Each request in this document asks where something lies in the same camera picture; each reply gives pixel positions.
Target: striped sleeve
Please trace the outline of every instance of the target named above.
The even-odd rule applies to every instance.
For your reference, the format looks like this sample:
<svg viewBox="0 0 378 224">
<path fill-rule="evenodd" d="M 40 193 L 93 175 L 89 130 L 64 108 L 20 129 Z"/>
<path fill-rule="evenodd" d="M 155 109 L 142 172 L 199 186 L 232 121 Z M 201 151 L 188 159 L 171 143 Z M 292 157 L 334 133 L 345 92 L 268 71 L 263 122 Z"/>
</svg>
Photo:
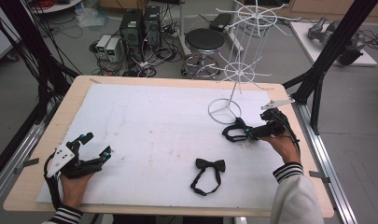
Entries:
<svg viewBox="0 0 378 224">
<path fill-rule="evenodd" d="M 289 162 L 273 172 L 273 176 L 278 184 L 293 175 L 304 175 L 301 164 L 297 162 Z"/>
<path fill-rule="evenodd" d="M 81 220 L 83 213 L 77 209 L 62 205 L 58 208 L 52 219 L 44 224 L 78 224 Z"/>
</svg>

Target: gray floor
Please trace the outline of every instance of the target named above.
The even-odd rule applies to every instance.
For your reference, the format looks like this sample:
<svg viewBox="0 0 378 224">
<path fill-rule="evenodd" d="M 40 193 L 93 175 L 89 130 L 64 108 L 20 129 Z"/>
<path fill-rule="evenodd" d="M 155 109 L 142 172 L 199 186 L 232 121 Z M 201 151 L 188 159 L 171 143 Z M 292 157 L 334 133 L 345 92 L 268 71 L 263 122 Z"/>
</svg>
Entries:
<svg viewBox="0 0 378 224">
<path fill-rule="evenodd" d="M 187 3 L 187 15 L 213 14 L 215 6 L 231 6 L 228 0 L 217 1 L 217 4 L 215 1 L 206 1 L 207 6 L 199 9 L 196 7 L 199 2 L 191 0 Z M 51 22 L 68 21 L 73 17 L 72 10 L 49 15 Z M 200 19 L 194 16 L 186 19 L 187 27 Z M 196 23 L 194 27 L 205 24 Z M 83 74 L 92 74 L 97 66 L 93 54 L 89 52 L 89 45 L 102 34 L 115 33 L 119 28 L 119 20 L 107 20 L 107 26 L 98 29 L 84 28 L 82 34 L 75 25 L 74 21 L 62 25 L 65 35 L 56 34 L 57 43 Z M 363 28 L 378 30 L 377 25 Z M 288 28 L 283 29 L 292 34 Z M 377 50 L 365 50 L 378 62 Z M 180 75 L 182 63 L 165 63 L 157 67 L 158 74 L 155 77 L 189 78 Z M 294 35 L 284 36 L 272 29 L 257 72 L 273 75 L 257 77 L 256 81 L 284 83 L 304 73 L 310 66 L 310 60 Z M 293 87 L 287 91 L 292 93 L 296 89 Z M 22 61 L 0 62 L 0 153 L 34 108 L 36 96 L 35 79 Z M 324 80 L 319 131 L 357 222 L 378 223 L 378 65 L 330 68 Z M 41 223 L 50 216 L 49 213 L 4 211 L 2 206 L 5 197 L 6 193 L 0 199 L 0 223 Z M 92 215 L 86 215 L 82 223 L 90 223 L 91 218 Z M 336 216 L 325 221 L 340 223 Z M 250 218 L 248 222 L 267 223 L 268 220 Z"/>
</svg>

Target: human hand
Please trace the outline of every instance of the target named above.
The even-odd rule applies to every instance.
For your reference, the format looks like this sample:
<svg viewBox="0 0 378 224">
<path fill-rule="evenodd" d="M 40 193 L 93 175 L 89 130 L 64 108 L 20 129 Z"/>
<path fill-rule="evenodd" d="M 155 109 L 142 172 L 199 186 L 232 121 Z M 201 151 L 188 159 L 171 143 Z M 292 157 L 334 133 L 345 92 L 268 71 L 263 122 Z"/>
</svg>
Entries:
<svg viewBox="0 0 378 224">
<path fill-rule="evenodd" d="M 298 162 L 301 163 L 299 154 L 297 153 L 296 147 L 285 130 L 281 135 L 276 137 L 261 137 L 260 140 L 266 141 L 273 146 L 273 149 L 282 157 L 284 163 Z"/>
<path fill-rule="evenodd" d="M 63 204 L 78 209 L 83 201 L 87 184 L 93 174 L 84 175 L 81 178 L 69 179 L 61 175 L 63 185 Z"/>
</svg>

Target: stool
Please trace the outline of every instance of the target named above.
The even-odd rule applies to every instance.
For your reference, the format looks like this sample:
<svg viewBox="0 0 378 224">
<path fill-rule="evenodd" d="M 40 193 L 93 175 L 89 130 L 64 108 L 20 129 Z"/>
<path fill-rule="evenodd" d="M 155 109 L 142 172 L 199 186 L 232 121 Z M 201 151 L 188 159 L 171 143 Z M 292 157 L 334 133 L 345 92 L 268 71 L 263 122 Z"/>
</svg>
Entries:
<svg viewBox="0 0 378 224">
<path fill-rule="evenodd" d="M 200 55 L 189 57 L 182 69 L 182 75 L 191 74 L 195 77 L 212 77 L 219 74 L 217 61 L 208 56 L 219 52 L 224 45 L 224 37 L 221 33 L 210 29 L 196 29 L 186 34 L 186 46 Z"/>
</svg>

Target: white sleeve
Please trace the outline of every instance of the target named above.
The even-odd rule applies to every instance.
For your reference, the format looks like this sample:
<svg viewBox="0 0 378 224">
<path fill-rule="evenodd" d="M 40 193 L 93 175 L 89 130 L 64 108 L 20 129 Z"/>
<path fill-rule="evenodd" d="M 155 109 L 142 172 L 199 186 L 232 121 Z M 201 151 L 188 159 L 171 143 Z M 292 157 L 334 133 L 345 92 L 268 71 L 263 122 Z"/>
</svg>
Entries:
<svg viewBox="0 0 378 224">
<path fill-rule="evenodd" d="M 54 216 L 42 224 L 78 224 L 83 213 L 66 205 L 61 205 Z"/>
<path fill-rule="evenodd" d="M 291 162 L 273 172 L 279 183 L 273 200 L 271 223 L 324 223 L 312 181 L 299 163 Z"/>
</svg>

